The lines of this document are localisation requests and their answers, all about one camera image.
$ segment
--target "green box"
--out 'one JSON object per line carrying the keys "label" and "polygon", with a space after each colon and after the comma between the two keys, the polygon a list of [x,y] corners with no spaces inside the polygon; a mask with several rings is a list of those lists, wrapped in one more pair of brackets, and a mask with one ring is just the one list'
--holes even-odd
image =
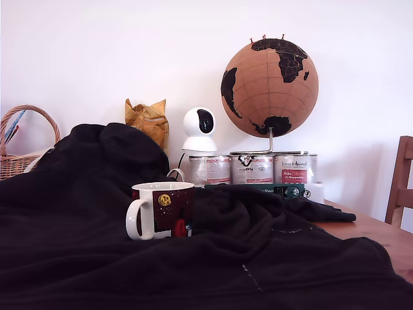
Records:
{"label": "green box", "polygon": [[[247,186],[255,187],[263,192],[272,192],[274,194],[282,195],[285,198],[303,197],[305,193],[304,184],[245,184]],[[217,185],[205,185],[205,188]]]}

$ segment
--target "wooden table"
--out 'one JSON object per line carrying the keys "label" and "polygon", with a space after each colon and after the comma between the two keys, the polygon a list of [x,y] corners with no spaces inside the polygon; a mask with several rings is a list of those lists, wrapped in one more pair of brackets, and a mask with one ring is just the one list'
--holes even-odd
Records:
{"label": "wooden table", "polygon": [[377,241],[389,253],[394,271],[413,283],[413,234],[331,201],[326,204],[354,213],[357,220],[353,223],[315,223],[317,226],[340,239],[367,237]]}

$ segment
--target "globe stand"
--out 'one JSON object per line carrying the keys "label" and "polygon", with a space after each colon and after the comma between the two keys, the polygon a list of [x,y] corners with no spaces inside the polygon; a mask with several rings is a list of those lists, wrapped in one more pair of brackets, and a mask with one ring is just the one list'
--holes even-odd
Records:
{"label": "globe stand", "polygon": [[237,151],[237,152],[230,152],[231,155],[267,155],[271,154],[272,150],[274,149],[274,137],[272,136],[272,127],[270,127],[270,148],[268,150],[255,150],[255,151]]}
{"label": "globe stand", "polygon": [[305,155],[308,151],[290,151],[290,152],[274,152],[274,137],[272,135],[272,127],[270,127],[270,148],[268,150],[240,150],[230,152],[230,155]]}

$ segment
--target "basket handle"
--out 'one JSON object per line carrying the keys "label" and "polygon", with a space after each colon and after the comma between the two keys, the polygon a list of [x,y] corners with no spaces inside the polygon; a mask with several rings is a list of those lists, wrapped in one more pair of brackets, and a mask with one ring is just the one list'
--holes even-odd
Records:
{"label": "basket handle", "polygon": [[55,135],[55,142],[57,143],[57,142],[60,141],[59,127],[57,126],[55,121],[50,117],[50,115],[46,113],[46,111],[44,111],[41,108],[35,107],[34,105],[18,105],[16,107],[12,108],[11,110],[9,110],[3,116],[2,120],[1,120],[1,125],[0,125],[0,138],[1,138],[0,156],[6,156],[5,135],[6,135],[7,123],[9,121],[9,119],[13,116],[13,114],[15,114],[19,111],[22,111],[22,110],[31,110],[31,111],[35,111],[35,112],[43,115],[48,120],[48,122],[51,124],[51,126],[53,127],[54,135]]}

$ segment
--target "white wall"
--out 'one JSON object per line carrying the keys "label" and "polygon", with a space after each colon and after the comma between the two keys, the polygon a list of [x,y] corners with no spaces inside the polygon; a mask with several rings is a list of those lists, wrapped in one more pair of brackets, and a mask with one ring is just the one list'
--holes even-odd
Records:
{"label": "white wall", "polygon": [[[400,135],[413,135],[412,1],[2,0],[1,112],[30,103],[66,135],[80,123],[123,121],[124,102],[167,99],[170,161],[198,105],[217,118],[221,153],[264,149],[227,118],[220,82],[249,38],[285,38],[319,76],[308,120],[278,150],[319,154],[326,197],[384,219]],[[47,147],[40,117],[26,115],[9,150]],[[413,216],[404,226],[413,229]]]}

